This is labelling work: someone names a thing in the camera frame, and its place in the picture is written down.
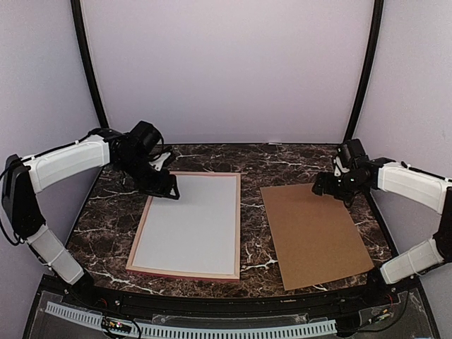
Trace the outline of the brown cardboard backing board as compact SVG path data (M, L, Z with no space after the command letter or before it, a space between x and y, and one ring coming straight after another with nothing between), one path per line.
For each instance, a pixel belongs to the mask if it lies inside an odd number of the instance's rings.
M374 267L350 213L311 184L261 188L285 290L329 283Z

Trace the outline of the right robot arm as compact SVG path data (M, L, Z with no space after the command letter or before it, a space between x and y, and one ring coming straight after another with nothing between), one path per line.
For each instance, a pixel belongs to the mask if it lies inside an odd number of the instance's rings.
M373 271L360 292L376 306L388 286L451 262L451 178L387 157L371 159L359 139L342 142L333 169L316 175L312 191L351 207L359 194L373 195L400 254Z

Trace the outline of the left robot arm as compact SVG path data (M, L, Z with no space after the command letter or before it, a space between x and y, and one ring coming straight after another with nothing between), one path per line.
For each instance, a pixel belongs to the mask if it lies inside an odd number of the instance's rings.
M85 308L100 301L92 277L51 230L42 212L40 196L85 172L113 167L128 175L135 190L151 197L177 200L177 177L167 166L173 152L151 123L140 121L131 131L93 129L65 145L25 157L10 155L1 173L1 210L11 226L2 230L11 246L24 244L43 266L68 286Z

